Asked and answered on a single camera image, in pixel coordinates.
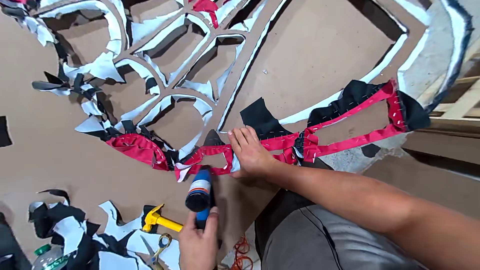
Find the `hammer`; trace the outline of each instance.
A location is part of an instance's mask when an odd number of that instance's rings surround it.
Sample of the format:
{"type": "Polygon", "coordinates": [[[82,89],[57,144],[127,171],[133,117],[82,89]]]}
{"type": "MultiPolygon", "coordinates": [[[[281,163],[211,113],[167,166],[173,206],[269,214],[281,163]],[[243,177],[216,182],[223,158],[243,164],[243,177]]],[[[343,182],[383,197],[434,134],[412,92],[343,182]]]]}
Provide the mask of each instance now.
{"type": "Polygon", "coordinates": [[[149,233],[152,230],[152,226],[156,224],[160,224],[164,227],[167,227],[169,229],[172,229],[176,232],[180,232],[182,229],[183,225],[180,223],[176,223],[175,221],[166,219],[161,216],[162,214],[162,207],[165,204],[162,204],[160,206],[157,206],[153,208],[150,212],[148,212],[147,216],[145,216],[145,225],[142,228],[142,231],[149,233]]]}

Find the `hand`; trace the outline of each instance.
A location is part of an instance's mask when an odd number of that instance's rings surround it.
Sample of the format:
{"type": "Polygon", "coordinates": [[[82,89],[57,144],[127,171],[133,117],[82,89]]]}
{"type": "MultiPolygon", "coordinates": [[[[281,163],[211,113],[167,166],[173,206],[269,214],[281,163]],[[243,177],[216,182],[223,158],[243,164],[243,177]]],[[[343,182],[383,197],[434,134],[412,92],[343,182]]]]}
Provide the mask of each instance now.
{"type": "Polygon", "coordinates": [[[212,270],[216,266],[218,242],[218,208],[212,207],[205,231],[197,229],[195,212],[188,213],[187,222],[179,234],[180,268],[182,270],[212,270]]]}
{"type": "Polygon", "coordinates": [[[239,171],[230,174],[234,178],[265,177],[272,166],[279,162],[262,146],[251,126],[234,128],[228,132],[228,139],[241,166],[239,171]]]}

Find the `scissors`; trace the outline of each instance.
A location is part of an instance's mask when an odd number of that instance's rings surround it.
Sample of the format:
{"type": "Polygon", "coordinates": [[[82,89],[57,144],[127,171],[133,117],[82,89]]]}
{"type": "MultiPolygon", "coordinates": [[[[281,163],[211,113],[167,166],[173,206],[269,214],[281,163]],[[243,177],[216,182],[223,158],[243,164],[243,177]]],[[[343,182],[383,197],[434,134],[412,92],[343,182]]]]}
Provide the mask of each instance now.
{"type": "Polygon", "coordinates": [[[164,233],[160,236],[158,239],[158,250],[156,252],[153,251],[152,247],[149,245],[147,240],[143,236],[140,236],[142,238],[142,241],[144,242],[145,246],[147,247],[148,253],[150,254],[150,262],[148,262],[148,265],[150,265],[154,270],[164,270],[163,267],[158,263],[158,255],[162,253],[162,251],[170,246],[170,243],[172,243],[172,236],[168,233],[164,233]],[[167,239],[167,243],[163,243],[163,238],[167,239]]]}

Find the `person's left hand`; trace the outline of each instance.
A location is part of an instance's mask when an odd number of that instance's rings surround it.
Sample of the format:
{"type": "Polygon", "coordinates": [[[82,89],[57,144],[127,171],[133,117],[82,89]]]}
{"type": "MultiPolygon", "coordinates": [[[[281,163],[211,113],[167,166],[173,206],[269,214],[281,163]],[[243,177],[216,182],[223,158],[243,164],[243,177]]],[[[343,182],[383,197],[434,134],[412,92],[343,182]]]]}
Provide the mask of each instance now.
{"type": "Polygon", "coordinates": [[[218,208],[212,207],[205,231],[197,229],[195,212],[188,213],[187,222],[179,234],[180,268],[182,270],[212,270],[216,266],[218,242],[218,208]]]}

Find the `red fabric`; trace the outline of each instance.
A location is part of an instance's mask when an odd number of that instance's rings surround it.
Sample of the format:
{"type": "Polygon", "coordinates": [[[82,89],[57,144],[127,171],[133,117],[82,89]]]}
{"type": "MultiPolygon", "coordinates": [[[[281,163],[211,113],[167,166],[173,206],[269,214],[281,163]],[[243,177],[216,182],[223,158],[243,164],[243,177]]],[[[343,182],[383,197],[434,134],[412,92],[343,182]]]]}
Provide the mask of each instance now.
{"type": "Polygon", "coordinates": [[[200,11],[208,12],[210,14],[210,18],[212,18],[213,27],[215,29],[218,28],[218,20],[215,14],[215,11],[218,10],[218,6],[216,5],[215,2],[211,0],[198,0],[195,4],[193,4],[193,10],[197,12],[200,12],[200,11]]]}
{"type": "Polygon", "coordinates": [[[378,140],[382,140],[403,132],[406,132],[406,126],[403,121],[403,115],[400,107],[400,101],[398,100],[398,93],[396,92],[397,84],[395,80],[390,80],[384,85],[378,92],[373,94],[366,101],[355,107],[353,110],[338,116],[330,121],[320,123],[305,129],[305,137],[303,140],[303,155],[306,162],[313,162],[316,157],[325,156],[333,153],[337,153],[346,149],[362,146],[368,143],[372,143],[378,140]],[[363,109],[368,108],[372,104],[375,104],[381,100],[387,100],[388,103],[388,117],[391,120],[384,129],[374,130],[368,134],[357,136],[342,142],[332,143],[330,145],[319,146],[318,137],[315,133],[318,129],[335,124],[336,122],[351,116],[363,109]]]}
{"type": "Polygon", "coordinates": [[[107,141],[117,151],[152,166],[156,170],[168,171],[165,155],[154,142],[140,134],[124,134],[107,141]]]}
{"type": "MultiPolygon", "coordinates": [[[[372,143],[406,131],[407,129],[403,120],[400,101],[396,91],[396,81],[390,80],[382,87],[382,89],[354,109],[330,121],[306,128],[304,131],[303,143],[304,160],[307,162],[313,162],[316,157],[362,146],[367,143],[372,143]],[[374,130],[368,134],[351,138],[342,142],[324,146],[318,145],[318,137],[313,134],[318,129],[335,124],[336,122],[385,99],[388,104],[388,117],[391,120],[391,124],[389,124],[387,127],[384,129],[374,130]]],[[[281,162],[294,164],[297,161],[297,157],[293,151],[293,146],[295,145],[295,139],[298,137],[299,133],[295,133],[262,140],[261,144],[268,151],[283,150],[282,154],[273,155],[273,157],[281,162]]],[[[121,135],[119,137],[110,139],[107,141],[107,144],[131,158],[149,164],[153,169],[168,171],[167,160],[162,150],[154,142],[140,134],[121,135]]],[[[230,173],[233,163],[233,151],[231,149],[231,145],[200,147],[183,165],[191,165],[188,174],[197,174],[202,167],[202,165],[199,163],[203,160],[204,156],[213,156],[218,154],[224,154],[227,164],[224,168],[212,168],[212,173],[215,175],[230,173]]],[[[180,177],[180,172],[181,169],[175,167],[175,175],[177,176],[177,179],[180,177]]]]}

